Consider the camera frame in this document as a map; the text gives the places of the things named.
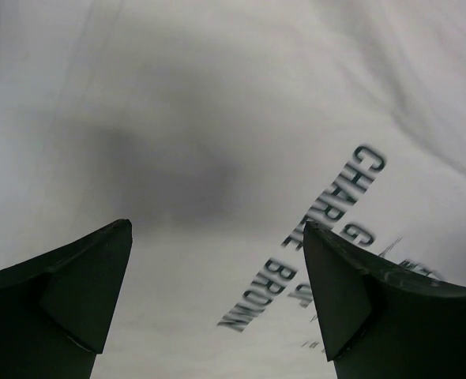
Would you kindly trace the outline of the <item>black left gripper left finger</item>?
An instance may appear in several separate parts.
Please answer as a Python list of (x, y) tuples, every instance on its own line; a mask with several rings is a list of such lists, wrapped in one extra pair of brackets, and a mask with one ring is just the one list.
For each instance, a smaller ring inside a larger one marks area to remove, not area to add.
[(116, 220), (0, 270), (0, 379), (91, 376), (131, 247), (131, 222)]

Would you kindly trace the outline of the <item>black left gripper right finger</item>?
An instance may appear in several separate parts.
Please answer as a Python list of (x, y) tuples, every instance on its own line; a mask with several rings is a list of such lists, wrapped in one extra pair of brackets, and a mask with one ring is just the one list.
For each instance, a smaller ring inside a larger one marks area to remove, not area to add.
[(466, 287), (422, 276), (315, 222), (303, 251), (339, 378), (466, 379)]

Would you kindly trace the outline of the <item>white green-sleeved Charlie Brown shirt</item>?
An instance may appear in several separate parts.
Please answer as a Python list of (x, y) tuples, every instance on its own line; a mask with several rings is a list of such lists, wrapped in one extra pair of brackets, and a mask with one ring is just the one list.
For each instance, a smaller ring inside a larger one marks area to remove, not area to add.
[(0, 271), (110, 223), (94, 378), (334, 378), (308, 223), (466, 287), (466, 1), (0, 1)]

